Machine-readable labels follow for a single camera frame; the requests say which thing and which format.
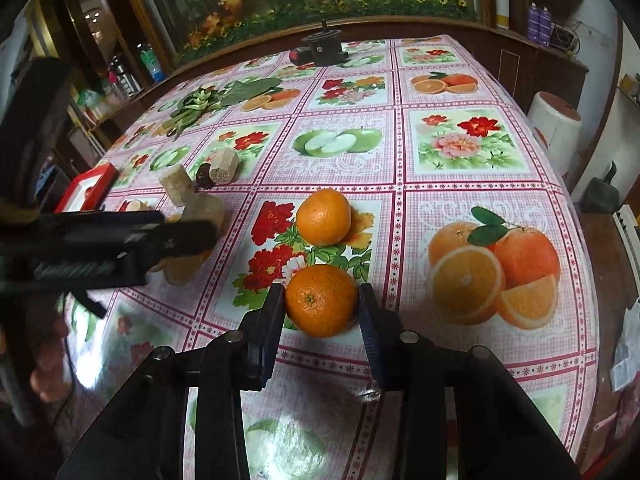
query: printed red flower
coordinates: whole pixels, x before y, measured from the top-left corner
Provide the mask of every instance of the printed red flower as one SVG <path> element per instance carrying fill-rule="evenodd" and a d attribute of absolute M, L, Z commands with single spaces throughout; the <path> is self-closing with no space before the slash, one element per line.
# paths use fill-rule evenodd
<path fill-rule="evenodd" d="M 235 132 L 227 132 L 224 133 L 222 135 L 218 136 L 218 140 L 227 140 L 230 139 L 231 137 L 233 137 L 236 133 Z"/>
<path fill-rule="evenodd" d="M 131 322 L 131 319 L 129 318 L 129 316 L 118 318 L 118 334 L 120 335 L 128 334 L 132 326 L 133 326 L 133 323 Z"/>
<path fill-rule="evenodd" d="M 146 359 L 146 356 L 151 354 L 153 349 L 154 346 L 149 341 L 145 341 L 139 345 L 131 345 L 129 349 L 131 352 L 131 364 L 138 368 L 142 364 L 142 361 Z"/>
<path fill-rule="evenodd" d="M 429 117 L 423 117 L 422 122 L 427 126 L 438 126 L 438 124 L 446 123 L 447 118 L 443 115 L 430 115 Z"/>
<path fill-rule="evenodd" d="M 460 128 L 473 137 L 486 137 L 489 132 L 497 132 L 500 127 L 497 126 L 496 119 L 487 119 L 486 117 L 472 117 L 468 121 L 458 123 Z"/>
<path fill-rule="evenodd" d="M 335 90 L 327 90 L 322 97 L 326 99 L 333 99 L 334 97 L 338 97 L 344 94 L 347 91 L 346 88 L 336 88 Z"/>
<path fill-rule="evenodd" d="M 148 155 L 143 155 L 139 158 L 136 159 L 136 161 L 133 163 L 133 167 L 137 168 L 140 164 L 144 164 L 145 161 L 149 158 Z"/>
<path fill-rule="evenodd" d="M 304 253 L 293 253 L 291 246 L 282 244 L 271 251 L 263 249 L 254 254 L 249 260 L 251 274 L 244 277 L 242 285 L 249 290 L 267 288 L 273 280 L 282 279 L 282 266 L 292 257 Z"/>
<path fill-rule="evenodd" d="M 273 238 L 276 234 L 283 233 L 291 227 L 291 215 L 293 204 L 276 205 L 275 202 L 264 202 L 251 229 L 251 240 L 256 245 L 262 245 L 267 238 Z"/>
<path fill-rule="evenodd" d="M 261 144 L 268 136 L 269 134 L 266 134 L 265 132 L 253 132 L 247 136 L 236 139 L 236 145 L 234 146 L 234 149 L 238 152 L 240 152 L 241 150 L 246 150 L 253 144 Z"/>
<path fill-rule="evenodd" d="M 331 88 L 338 88 L 339 86 L 342 86 L 342 83 L 344 83 L 344 79 L 327 79 L 322 84 L 322 89 L 330 90 Z"/>

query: plastic bottle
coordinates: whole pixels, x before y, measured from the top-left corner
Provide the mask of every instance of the plastic bottle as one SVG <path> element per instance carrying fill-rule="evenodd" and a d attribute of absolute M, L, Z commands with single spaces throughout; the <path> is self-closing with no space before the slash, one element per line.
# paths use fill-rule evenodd
<path fill-rule="evenodd" d="M 151 46 L 149 44 L 140 43 L 138 45 L 138 50 L 140 51 L 140 59 L 145 64 L 146 69 L 149 70 L 154 81 L 156 83 L 162 81 L 166 76 L 160 67 L 160 63 L 158 63 L 156 53 Z"/>
<path fill-rule="evenodd" d="M 549 46 L 552 25 L 553 19 L 551 18 L 551 12 L 545 7 L 543 10 L 540 10 L 540 33 L 538 35 L 538 43 L 540 45 Z"/>
<path fill-rule="evenodd" d="M 540 9 L 536 4 L 529 6 L 529 18 L 527 20 L 527 38 L 531 41 L 538 42 L 540 36 Z"/>

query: white paper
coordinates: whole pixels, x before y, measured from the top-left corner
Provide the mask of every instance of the white paper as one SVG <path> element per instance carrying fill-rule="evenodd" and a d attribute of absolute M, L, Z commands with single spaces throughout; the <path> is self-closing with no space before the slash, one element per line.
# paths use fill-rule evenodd
<path fill-rule="evenodd" d="M 640 370 L 640 299 L 631 310 L 625 312 L 622 334 L 618 340 L 609 371 L 611 389 L 614 392 L 631 383 Z"/>

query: floral tablecloth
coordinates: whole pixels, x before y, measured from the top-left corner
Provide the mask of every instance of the floral tablecloth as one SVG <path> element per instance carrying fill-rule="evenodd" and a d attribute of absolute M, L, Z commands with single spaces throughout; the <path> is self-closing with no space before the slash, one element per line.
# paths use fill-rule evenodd
<path fill-rule="evenodd" d="M 95 291 L 109 309 L 104 320 L 68 298 L 79 381 L 69 446 L 155 346 L 204 346 L 259 308 L 272 281 L 326 262 L 372 283 L 382 305 L 437 344 L 492 348 L 576 456 L 596 388 L 596 300 L 572 204 L 544 149 L 511 97 L 452 38 L 344 48 L 350 60 L 340 66 L 294 67 L 284 52 L 181 84 L 105 155 L 121 172 L 106 209 L 138 199 L 165 215 L 176 208 L 158 183 L 161 168 L 180 162 L 193 176 L 222 146 L 242 162 L 231 184 L 210 191 L 226 207 L 223 235 L 191 282 L 174 287 L 156 272 L 146 286 Z M 176 141 L 154 136 L 188 92 L 265 77 L 282 79 L 281 98 L 205 114 Z M 311 247 L 295 211 L 329 186 L 353 206 L 353 227 L 336 246 Z M 474 206 L 551 241 L 559 281 L 545 326 L 523 330 L 497 314 L 460 326 L 435 315 L 430 242 L 446 224 L 474 221 Z M 190 398 L 186 478 L 196 390 Z M 372 382 L 357 326 L 318 340 L 286 324 L 273 379 L 242 402 L 252 478 L 390 478 L 400 399 Z"/>

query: red frame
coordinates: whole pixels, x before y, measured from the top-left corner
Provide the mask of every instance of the red frame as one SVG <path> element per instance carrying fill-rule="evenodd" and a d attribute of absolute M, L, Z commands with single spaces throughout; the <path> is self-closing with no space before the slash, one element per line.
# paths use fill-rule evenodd
<path fill-rule="evenodd" d="M 83 180 L 93 178 L 97 175 L 99 175 L 100 178 L 98 179 L 98 182 L 94 184 L 94 188 L 91 190 L 91 193 L 89 193 L 89 196 L 84 199 L 84 203 L 82 204 L 80 211 L 91 211 L 92 209 L 96 209 L 118 175 L 118 170 L 110 162 L 96 166 L 92 170 L 76 176 L 71 184 L 66 188 L 65 194 L 56 208 L 56 213 L 65 212 L 66 204 L 71 200 L 76 188 L 79 187 Z"/>

